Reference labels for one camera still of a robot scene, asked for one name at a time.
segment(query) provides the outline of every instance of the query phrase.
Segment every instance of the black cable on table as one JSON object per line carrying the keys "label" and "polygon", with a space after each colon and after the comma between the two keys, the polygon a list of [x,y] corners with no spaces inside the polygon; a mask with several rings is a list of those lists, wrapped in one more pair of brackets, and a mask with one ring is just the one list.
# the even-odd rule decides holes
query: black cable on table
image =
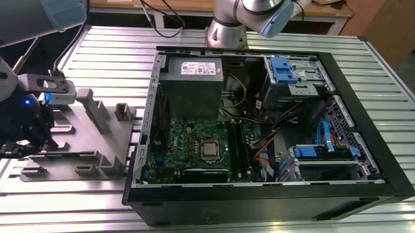
{"label": "black cable on table", "polygon": [[298,0],[291,0],[291,1],[295,2],[295,3],[299,5],[299,7],[301,7],[301,12],[302,12],[302,18],[301,18],[301,20],[305,21],[305,9],[303,9],[303,7],[301,6],[301,4],[298,3]]}
{"label": "black cable on table", "polygon": [[[166,12],[158,10],[157,8],[154,8],[145,0],[141,0],[142,2],[142,5],[143,5],[143,11],[145,11],[145,14],[147,16],[147,19],[149,19],[149,22],[150,22],[150,25],[151,27],[155,29],[157,33],[165,37],[165,38],[174,38],[177,35],[179,35],[179,33],[183,31],[183,29],[186,28],[186,23],[185,23],[185,20],[183,18],[181,17],[181,15],[178,14],[178,12],[171,8],[171,6],[169,5],[169,3],[166,2],[166,0],[162,0],[165,5],[169,7],[169,9],[173,11],[173,13],[175,14],[175,16],[178,17],[178,19],[175,19],[171,15],[169,15]],[[163,15],[169,16],[171,19],[174,19],[177,22],[182,23],[182,27],[178,29],[177,33],[173,34],[173,35],[165,35],[157,28],[154,22],[153,22],[153,19],[149,15],[149,12],[147,12],[147,9],[146,7],[149,7],[150,9],[153,9],[154,11],[162,13]]]}

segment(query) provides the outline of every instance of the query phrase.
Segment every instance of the cpu socket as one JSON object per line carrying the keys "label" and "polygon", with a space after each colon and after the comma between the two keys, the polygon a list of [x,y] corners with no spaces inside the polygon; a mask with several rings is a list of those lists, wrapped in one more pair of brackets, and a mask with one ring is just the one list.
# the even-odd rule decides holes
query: cpu socket
{"label": "cpu socket", "polygon": [[203,139],[201,141],[201,159],[210,162],[221,159],[219,139]]}

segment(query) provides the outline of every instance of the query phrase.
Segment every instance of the power supply label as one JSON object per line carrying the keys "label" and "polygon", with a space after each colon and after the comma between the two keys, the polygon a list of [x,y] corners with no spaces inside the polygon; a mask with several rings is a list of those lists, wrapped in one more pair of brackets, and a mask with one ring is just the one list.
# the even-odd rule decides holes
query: power supply label
{"label": "power supply label", "polygon": [[217,66],[211,62],[183,62],[182,74],[217,75]]}

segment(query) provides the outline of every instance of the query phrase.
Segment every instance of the blue led light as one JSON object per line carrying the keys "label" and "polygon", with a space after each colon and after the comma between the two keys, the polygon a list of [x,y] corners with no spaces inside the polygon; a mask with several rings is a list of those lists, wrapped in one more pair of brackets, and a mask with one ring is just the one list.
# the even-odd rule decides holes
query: blue led light
{"label": "blue led light", "polygon": [[47,103],[51,102],[51,93],[46,92],[46,101]]}

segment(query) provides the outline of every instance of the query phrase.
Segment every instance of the slotted aluminum surface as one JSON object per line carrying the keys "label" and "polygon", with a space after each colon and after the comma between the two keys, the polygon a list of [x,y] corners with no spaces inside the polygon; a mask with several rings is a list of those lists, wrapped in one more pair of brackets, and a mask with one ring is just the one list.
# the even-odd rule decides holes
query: slotted aluminum surface
{"label": "slotted aluminum surface", "polygon": [[[415,104],[398,86],[376,52],[357,37],[282,34],[265,39],[249,33],[251,49],[333,53],[357,95],[405,172],[415,183]],[[153,29],[93,27],[65,59],[65,73],[78,88],[94,89],[106,106],[119,102],[139,108],[146,92],[157,45],[206,45],[205,31],[189,30],[166,39]],[[139,140],[139,133],[133,140]],[[146,225],[122,205],[121,181],[21,181],[27,161],[0,161],[0,232],[414,232],[415,198],[378,206],[341,221],[223,224],[211,226]]]}

